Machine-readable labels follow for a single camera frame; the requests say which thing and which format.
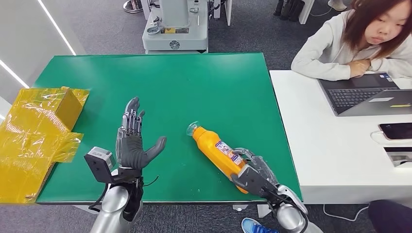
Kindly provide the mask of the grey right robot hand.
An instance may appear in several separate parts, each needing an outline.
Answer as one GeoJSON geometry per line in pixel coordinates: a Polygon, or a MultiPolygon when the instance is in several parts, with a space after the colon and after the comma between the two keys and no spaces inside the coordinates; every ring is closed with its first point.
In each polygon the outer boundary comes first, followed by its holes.
{"type": "Polygon", "coordinates": [[[272,199],[277,194],[279,183],[262,156],[246,148],[235,148],[235,155],[246,157],[246,164],[238,173],[232,173],[230,180],[250,194],[272,199]]]}

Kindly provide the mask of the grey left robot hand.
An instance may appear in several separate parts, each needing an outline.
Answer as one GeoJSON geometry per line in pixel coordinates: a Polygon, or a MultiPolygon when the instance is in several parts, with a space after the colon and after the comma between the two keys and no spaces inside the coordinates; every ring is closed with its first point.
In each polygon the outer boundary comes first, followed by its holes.
{"type": "Polygon", "coordinates": [[[117,131],[116,158],[121,168],[142,170],[165,148],[167,138],[161,136],[149,149],[143,148],[142,120],[145,111],[138,112],[139,98],[132,98],[125,106],[117,131]]]}

